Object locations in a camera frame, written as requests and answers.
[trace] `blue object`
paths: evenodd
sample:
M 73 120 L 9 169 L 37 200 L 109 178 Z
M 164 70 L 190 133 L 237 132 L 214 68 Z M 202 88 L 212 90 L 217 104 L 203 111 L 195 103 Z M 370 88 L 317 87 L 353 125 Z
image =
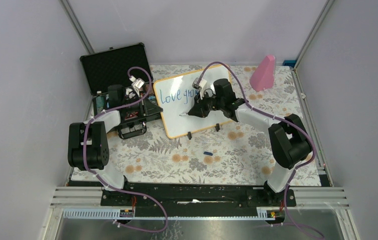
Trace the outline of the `blue object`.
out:
M 296 64 L 296 60 L 284 60 L 282 65 L 294 68 L 295 64 Z

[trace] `toolbox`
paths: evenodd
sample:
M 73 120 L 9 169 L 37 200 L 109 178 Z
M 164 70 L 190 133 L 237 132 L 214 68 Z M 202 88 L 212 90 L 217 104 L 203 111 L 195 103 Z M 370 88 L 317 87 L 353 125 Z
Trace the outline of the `toolbox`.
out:
M 102 109 L 110 109 L 109 105 L 112 96 L 110 93 L 124 93 L 127 89 L 133 89 L 127 75 L 127 71 L 131 67 L 141 67 L 145 69 L 150 77 L 149 63 L 146 57 L 145 46 L 138 43 L 121 48 L 110 48 L 107 51 L 98 52 L 80 57 L 83 65 L 87 81 L 90 86 L 90 92 L 93 96 L 94 114 L 97 115 Z M 137 101 L 143 95 L 148 95 L 139 104 L 119 109 L 121 123 L 115 127 L 118 136 L 122 139 L 128 139 L 144 134 L 147 131 L 146 122 L 161 118 L 162 108 L 158 106 L 153 92 L 153 88 L 147 92 L 149 79 L 146 74 L 139 70 L 131 70 L 131 75 L 136 79 L 142 79 L 145 84 L 142 87 L 140 96 L 136 95 L 132 98 L 126 98 L 125 104 Z

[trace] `table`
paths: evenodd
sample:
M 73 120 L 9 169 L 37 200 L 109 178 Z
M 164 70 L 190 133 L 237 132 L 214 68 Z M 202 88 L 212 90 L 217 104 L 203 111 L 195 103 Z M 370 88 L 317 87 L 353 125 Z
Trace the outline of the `table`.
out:
M 152 65 L 155 80 L 199 70 L 201 65 Z M 249 102 L 269 113 L 302 117 L 298 95 L 288 66 L 277 66 L 274 86 L 256 92 L 249 84 L 255 66 L 231 66 L 242 82 Z M 237 97 L 241 91 L 235 79 L 233 90 Z M 148 131 L 122 140 L 116 132 L 108 133 L 109 164 L 122 171 L 130 182 L 180 184 L 263 185 L 272 173 L 275 160 L 270 143 L 263 132 L 253 127 L 231 122 L 183 136 L 169 139 L 162 120 L 146 123 Z M 204 155 L 204 151 L 213 156 Z M 92 174 L 74 168 L 72 181 L 97 181 Z M 316 164 L 300 168 L 291 182 L 293 186 L 320 186 Z

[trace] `robotic arm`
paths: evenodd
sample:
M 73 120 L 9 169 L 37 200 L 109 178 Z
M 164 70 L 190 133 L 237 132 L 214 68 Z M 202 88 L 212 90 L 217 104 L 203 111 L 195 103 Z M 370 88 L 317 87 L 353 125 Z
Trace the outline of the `robotic arm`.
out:
M 211 95 L 204 89 L 206 80 L 202 79 L 199 84 L 197 82 L 198 79 L 193 83 L 193 87 L 197 88 L 199 93 L 195 96 L 195 104 L 187 115 L 206 118 L 210 111 L 222 111 L 227 118 L 251 125 L 264 132 L 270 140 L 277 163 L 270 178 L 265 182 L 264 188 L 274 194 L 282 193 L 295 166 L 301 164 L 301 161 L 306 159 L 312 150 L 306 137 L 286 123 L 253 111 L 244 99 L 236 98 L 227 79 L 216 80 L 215 93 Z M 299 116 L 291 114 L 285 119 L 305 131 Z

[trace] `yellow whiteboard edge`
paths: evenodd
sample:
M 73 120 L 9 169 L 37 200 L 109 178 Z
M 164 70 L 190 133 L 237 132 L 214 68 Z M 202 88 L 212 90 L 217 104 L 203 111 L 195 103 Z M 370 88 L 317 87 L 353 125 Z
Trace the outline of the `yellow whiteboard edge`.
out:
M 215 66 L 210 66 L 208 69 L 213 69 L 213 68 L 217 68 L 217 67 L 222 67 L 222 65 L 215 65 Z M 160 80 L 157 80 L 153 83 L 153 92 L 155 93 L 155 97 L 156 97 L 156 102 L 158 103 L 158 106 L 161 106 L 159 104 L 160 101 L 158 101 L 158 96 L 156 95 L 156 83 L 159 83 L 161 81 L 165 81 L 165 80 L 168 80 L 168 79 L 173 79 L 173 78 L 176 78 L 176 77 L 180 77 L 180 76 L 184 76 L 184 75 L 187 75 L 187 74 L 194 74 L 194 73 L 197 73 L 197 72 L 201 72 L 203 71 L 205 68 L 203 69 L 200 69 L 200 70 L 194 70 L 194 71 L 190 71 L 190 72 L 186 72 L 186 73 L 182 73 L 182 74 L 179 74 L 179 75 L 176 75 L 176 76 L 171 76 L 171 77 L 166 77 L 166 78 L 163 78 L 163 79 L 160 79 Z M 231 74 L 230 74 L 230 71 L 227 70 L 227 72 L 229 73 L 229 82 L 231 83 Z M 164 124 L 164 128 L 165 128 L 165 135 L 167 135 L 167 137 L 169 139 L 176 139 L 176 138 L 180 138 L 180 137 L 183 137 L 185 135 L 187 135 L 187 133 L 185 134 L 181 134 L 181 135 L 178 135 L 178 136 L 169 136 L 168 135 L 168 130 L 167 130 L 167 125 L 165 124 L 165 120 L 164 120 L 164 115 L 163 113 L 161 112 L 161 119 L 162 119 L 162 123 Z M 220 125 L 224 125 L 224 124 L 228 124 L 230 122 L 233 122 L 233 120 L 230 120 L 230 121 L 225 121 L 225 122 L 222 122 L 220 123 Z M 210 128 L 213 128 L 215 127 L 216 125 L 213 125 L 213 126 L 208 126 L 208 127 L 204 127 L 204 128 L 201 128 L 201 129 L 198 129 L 198 130 L 195 130 L 195 131 L 191 131 L 191 133 L 196 133 L 196 132 L 200 132 L 200 131 L 203 131 L 203 130 L 207 130 L 207 129 L 210 129 Z

